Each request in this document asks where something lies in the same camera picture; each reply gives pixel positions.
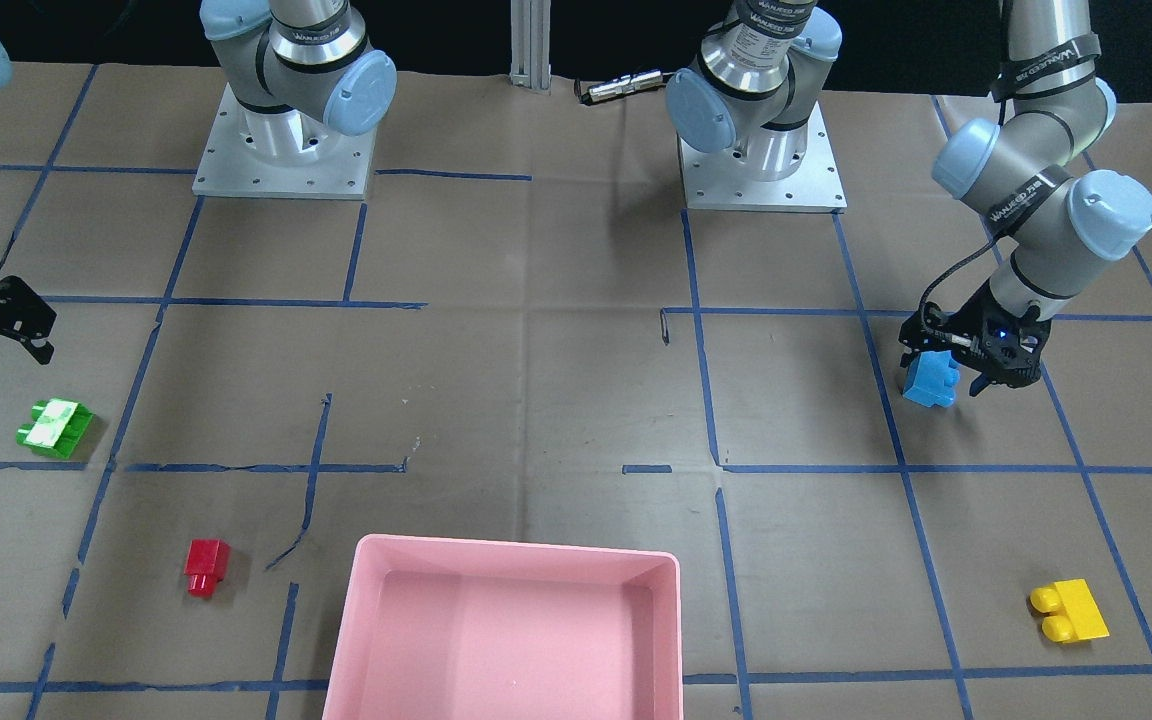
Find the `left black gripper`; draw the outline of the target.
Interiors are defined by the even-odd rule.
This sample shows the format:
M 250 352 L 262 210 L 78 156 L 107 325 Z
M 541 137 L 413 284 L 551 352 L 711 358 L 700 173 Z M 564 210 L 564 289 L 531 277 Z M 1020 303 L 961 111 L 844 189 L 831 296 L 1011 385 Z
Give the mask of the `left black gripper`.
M 1051 320 L 1039 319 L 1038 306 L 1020 316 L 1009 313 L 983 285 L 954 314 L 922 300 L 918 310 L 902 323 L 899 341 L 908 348 L 901 357 L 905 370 L 902 393 L 923 389 L 922 357 L 929 351 L 950 351 L 958 364 L 977 370 L 969 396 L 978 397 L 991 386 L 1024 388 L 1041 381 L 1041 353 Z

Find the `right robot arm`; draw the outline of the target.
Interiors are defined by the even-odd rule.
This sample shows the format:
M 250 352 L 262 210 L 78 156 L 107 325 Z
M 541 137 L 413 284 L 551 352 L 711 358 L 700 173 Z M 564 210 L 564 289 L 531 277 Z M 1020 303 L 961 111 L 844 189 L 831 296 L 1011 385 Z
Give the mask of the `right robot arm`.
M 397 69 L 349 1 L 200 1 L 227 88 L 192 191 L 223 199 L 365 200 Z M 0 41 L 0 88 L 12 61 Z M 0 281 L 0 336 L 50 364 L 56 313 Z

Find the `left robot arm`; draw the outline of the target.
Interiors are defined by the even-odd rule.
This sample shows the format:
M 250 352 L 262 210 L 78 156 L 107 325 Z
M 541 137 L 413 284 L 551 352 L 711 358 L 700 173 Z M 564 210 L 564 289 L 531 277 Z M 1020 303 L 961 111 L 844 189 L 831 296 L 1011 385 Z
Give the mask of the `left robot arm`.
M 934 182 L 986 225 L 990 247 L 1015 240 L 1009 260 L 958 310 L 929 293 L 902 323 L 902 393 L 952 406 L 961 369 L 970 395 L 1024 388 L 1043 377 L 1053 316 L 1152 229 L 1152 195 L 1115 170 L 1076 177 L 1068 164 L 1114 122 L 1114 91 L 1097 76 L 1101 41 L 1084 1 L 1002 1 L 1002 55 L 990 96 L 1000 118 L 952 132 Z M 736 1 L 698 54 L 666 83 L 680 142 L 732 156 L 748 179 L 799 168 L 806 126 L 842 44 L 814 1 Z

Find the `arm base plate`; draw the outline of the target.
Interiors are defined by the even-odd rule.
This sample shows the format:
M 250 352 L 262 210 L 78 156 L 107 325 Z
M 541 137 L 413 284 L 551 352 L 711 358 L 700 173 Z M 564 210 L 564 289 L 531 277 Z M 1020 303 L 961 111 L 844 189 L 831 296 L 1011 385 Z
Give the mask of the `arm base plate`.
M 376 137 L 378 129 L 340 135 L 297 109 L 256 113 L 227 86 L 192 191 L 227 199 L 365 200 Z
M 756 129 L 737 149 L 700 152 L 677 143 L 687 209 L 841 213 L 849 206 L 819 105 L 805 126 Z

